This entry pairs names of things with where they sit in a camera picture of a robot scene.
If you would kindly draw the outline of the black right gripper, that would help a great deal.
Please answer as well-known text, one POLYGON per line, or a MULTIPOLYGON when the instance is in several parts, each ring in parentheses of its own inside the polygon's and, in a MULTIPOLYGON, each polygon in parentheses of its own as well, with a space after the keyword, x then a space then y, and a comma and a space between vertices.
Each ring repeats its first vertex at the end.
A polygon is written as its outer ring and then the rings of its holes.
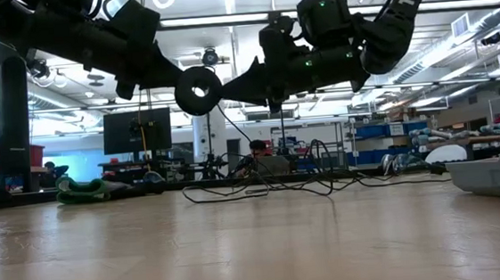
POLYGON ((272 113, 277 113, 291 95, 310 93, 317 88, 344 81, 349 81, 351 90, 356 92, 368 79, 359 52, 350 45, 343 45, 299 53, 279 66, 254 61, 249 70, 221 87, 222 98, 237 102, 250 101, 251 73, 255 85, 262 86, 264 105, 272 113))

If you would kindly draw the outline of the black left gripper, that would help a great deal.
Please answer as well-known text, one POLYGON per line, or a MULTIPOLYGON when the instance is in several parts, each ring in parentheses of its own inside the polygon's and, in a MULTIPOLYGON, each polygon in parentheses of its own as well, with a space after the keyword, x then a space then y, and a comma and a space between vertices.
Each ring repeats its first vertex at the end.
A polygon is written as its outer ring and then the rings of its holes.
POLYGON ((117 81, 116 93, 129 100, 136 87, 175 87, 183 71, 167 61, 155 40, 157 30, 134 30, 126 35, 83 34, 70 41, 72 59, 86 68, 106 71, 117 81))

